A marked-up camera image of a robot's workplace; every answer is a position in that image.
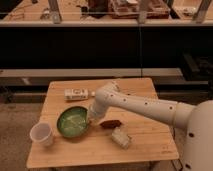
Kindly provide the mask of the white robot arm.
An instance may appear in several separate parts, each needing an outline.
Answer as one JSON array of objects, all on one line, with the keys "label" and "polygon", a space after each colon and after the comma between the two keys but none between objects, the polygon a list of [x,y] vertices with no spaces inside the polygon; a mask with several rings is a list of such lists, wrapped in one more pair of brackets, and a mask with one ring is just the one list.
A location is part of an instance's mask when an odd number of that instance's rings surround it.
[{"label": "white robot arm", "polygon": [[91,120],[105,117],[109,107],[121,108],[186,131],[182,171],[213,171],[213,100],[198,105],[120,92],[108,82],[95,92],[88,109]]}]

